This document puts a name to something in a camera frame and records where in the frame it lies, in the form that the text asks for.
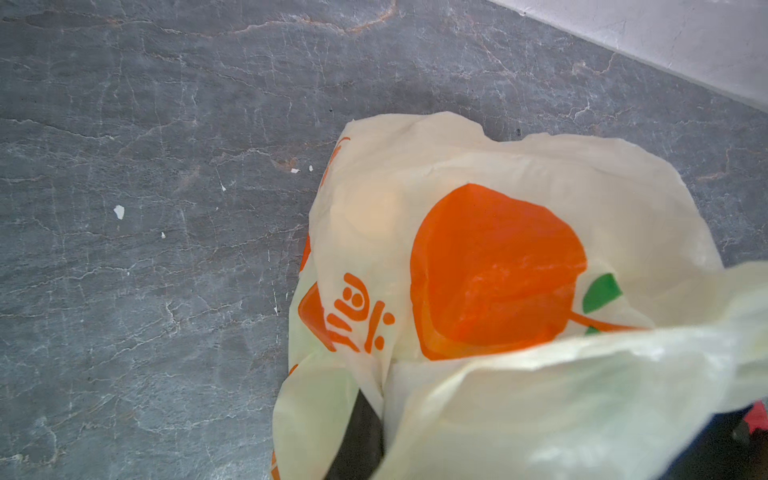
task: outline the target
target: printed green leaf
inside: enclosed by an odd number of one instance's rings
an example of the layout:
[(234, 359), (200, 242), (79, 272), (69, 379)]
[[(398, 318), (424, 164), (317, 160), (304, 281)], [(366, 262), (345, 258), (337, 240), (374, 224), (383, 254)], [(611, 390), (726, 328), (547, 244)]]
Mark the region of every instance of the printed green leaf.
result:
[(581, 309), (584, 313), (599, 310), (622, 295), (613, 273), (600, 275), (587, 290)]

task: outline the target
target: translucent plastic bag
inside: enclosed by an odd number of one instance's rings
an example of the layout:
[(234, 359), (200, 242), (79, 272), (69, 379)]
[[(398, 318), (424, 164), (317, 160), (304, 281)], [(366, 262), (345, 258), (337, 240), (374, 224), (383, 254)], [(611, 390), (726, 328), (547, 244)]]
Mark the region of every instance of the translucent plastic bag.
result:
[(768, 395), (768, 266), (667, 162), (454, 114), (346, 126), (289, 321), (282, 480), (645, 480)]

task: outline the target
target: shopping bag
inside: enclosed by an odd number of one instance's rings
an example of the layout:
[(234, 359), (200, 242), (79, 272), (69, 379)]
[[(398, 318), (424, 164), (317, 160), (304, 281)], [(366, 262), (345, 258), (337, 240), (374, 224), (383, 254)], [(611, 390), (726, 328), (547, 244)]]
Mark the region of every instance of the shopping bag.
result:
[(768, 395), (768, 266), (626, 141), (350, 122), (300, 268), (274, 478), (645, 480)]

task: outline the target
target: plastic bag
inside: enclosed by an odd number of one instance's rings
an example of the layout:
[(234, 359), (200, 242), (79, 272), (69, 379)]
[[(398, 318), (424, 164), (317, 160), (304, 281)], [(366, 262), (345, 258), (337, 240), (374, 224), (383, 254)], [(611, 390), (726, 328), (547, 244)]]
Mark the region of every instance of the plastic bag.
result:
[(347, 124), (289, 322), (283, 480), (645, 480), (768, 394), (768, 266), (671, 165), (449, 113)]

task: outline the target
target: gray marble floor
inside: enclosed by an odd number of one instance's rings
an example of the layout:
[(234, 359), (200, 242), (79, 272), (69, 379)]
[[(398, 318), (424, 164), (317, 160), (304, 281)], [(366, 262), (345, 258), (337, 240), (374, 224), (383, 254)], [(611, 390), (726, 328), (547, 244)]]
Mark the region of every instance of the gray marble floor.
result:
[(0, 8), (0, 478), (267, 477), (307, 213), (353, 118), (625, 138), (727, 264), (768, 259), (768, 114), (489, 2)]

